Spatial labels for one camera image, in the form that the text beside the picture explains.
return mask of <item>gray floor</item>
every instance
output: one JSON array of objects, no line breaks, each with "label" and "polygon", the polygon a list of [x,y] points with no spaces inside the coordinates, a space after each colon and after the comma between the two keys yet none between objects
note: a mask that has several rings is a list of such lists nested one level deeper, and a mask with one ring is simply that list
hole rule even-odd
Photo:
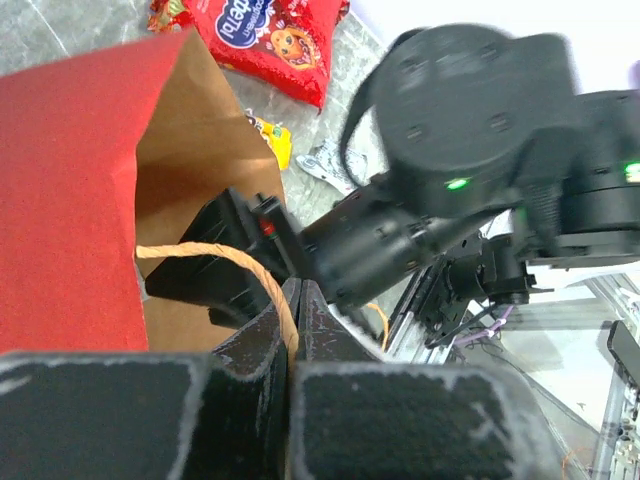
[{"label": "gray floor", "polygon": [[[1,1],[0,75],[150,35],[146,31],[149,3],[150,0]],[[347,16],[334,35],[332,80],[320,113],[264,82],[237,73],[226,75],[245,108],[291,130],[295,155],[307,153],[325,138],[338,138],[353,93],[383,53],[384,49],[360,22]],[[351,146],[367,154],[369,175],[384,168],[370,115],[363,119]],[[333,187],[310,177],[293,162],[283,172],[282,180],[287,206],[303,225],[316,220],[341,198]],[[389,313],[398,292],[396,288],[378,299]]]}]

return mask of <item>black device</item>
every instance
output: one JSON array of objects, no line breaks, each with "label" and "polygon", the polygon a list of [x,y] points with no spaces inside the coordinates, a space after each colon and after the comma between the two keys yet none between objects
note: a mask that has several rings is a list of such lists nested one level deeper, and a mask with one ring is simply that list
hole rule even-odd
[{"label": "black device", "polygon": [[[560,36],[511,38],[476,25],[407,32],[354,97],[340,141],[347,172],[349,138],[371,107],[386,173],[304,229],[277,199],[228,190],[183,240],[246,250],[281,282],[313,279],[352,315],[508,209],[509,238],[447,264],[443,305],[482,296],[526,303],[535,283],[527,261],[640,259],[640,102],[627,91],[576,95]],[[211,288],[220,277],[229,281]],[[249,273],[210,257],[166,260],[147,289],[209,306],[230,326],[268,303]]]}]

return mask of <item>yellow snack package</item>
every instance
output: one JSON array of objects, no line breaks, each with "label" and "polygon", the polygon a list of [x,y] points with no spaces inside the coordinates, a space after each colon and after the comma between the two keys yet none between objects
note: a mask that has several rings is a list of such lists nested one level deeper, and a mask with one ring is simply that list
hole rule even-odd
[{"label": "yellow snack package", "polygon": [[269,122],[265,122],[260,117],[255,117],[251,113],[247,113],[249,123],[253,125],[265,139],[273,153],[275,153],[278,159],[278,166],[280,170],[286,170],[289,167],[289,161],[291,160],[291,132],[279,125],[273,125]]}]

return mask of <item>brand logo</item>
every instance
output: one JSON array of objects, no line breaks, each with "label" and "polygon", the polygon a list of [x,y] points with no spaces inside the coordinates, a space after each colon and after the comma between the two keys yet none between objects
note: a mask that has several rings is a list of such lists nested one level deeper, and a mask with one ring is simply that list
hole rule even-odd
[{"label": "brand logo", "polygon": [[227,0],[216,20],[220,40],[233,48],[251,48],[258,43],[257,30],[269,25],[274,0]]}]

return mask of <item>gift bag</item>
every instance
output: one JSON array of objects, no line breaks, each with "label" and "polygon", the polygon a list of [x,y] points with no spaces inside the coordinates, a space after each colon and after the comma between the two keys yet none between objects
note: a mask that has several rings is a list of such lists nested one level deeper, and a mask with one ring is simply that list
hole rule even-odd
[{"label": "gift bag", "polygon": [[[199,351],[206,308],[143,303],[136,243],[223,189],[283,198],[275,157],[195,31],[0,78],[0,352]],[[159,261],[139,261],[142,276]]]}]

